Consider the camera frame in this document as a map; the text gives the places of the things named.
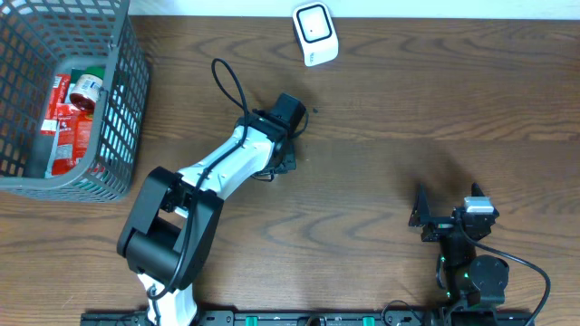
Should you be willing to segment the green lid jar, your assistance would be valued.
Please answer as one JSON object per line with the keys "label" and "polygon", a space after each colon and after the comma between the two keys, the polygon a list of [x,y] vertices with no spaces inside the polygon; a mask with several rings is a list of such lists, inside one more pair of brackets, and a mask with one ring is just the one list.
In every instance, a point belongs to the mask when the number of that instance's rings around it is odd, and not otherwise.
{"label": "green lid jar", "polygon": [[84,70],[76,84],[70,84],[69,102],[79,110],[93,112],[103,86],[105,70],[101,66],[90,66]]}

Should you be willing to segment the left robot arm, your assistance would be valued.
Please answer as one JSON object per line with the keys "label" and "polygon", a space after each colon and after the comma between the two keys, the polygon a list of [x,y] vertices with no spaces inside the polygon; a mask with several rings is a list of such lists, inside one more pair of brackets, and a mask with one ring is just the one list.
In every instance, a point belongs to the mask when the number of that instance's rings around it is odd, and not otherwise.
{"label": "left robot arm", "polygon": [[122,228],[117,252],[149,297],[149,325],[190,325],[198,315],[193,284],[208,259],[225,200],[247,179],[270,181],[295,169],[293,139],[307,110],[281,94],[270,111],[237,121],[232,136],[198,163],[163,167],[145,178]]}

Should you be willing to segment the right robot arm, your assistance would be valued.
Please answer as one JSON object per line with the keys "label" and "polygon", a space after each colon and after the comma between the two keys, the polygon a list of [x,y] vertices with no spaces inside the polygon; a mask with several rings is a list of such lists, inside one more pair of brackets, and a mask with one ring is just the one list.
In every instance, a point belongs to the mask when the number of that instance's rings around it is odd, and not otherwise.
{"label": "right robot arm", "polygon": [[440,245],[436,280],[448,297],[442,306],[425,313],[424,325],[499,325],[498,306],[506,299],[509,266],[501,258],[476,253],[479,240],[491,233],[498,216],[477,184],[448,216],[434,216],[425,188],[418,189],[409,225],[422,229],[423,242]]}

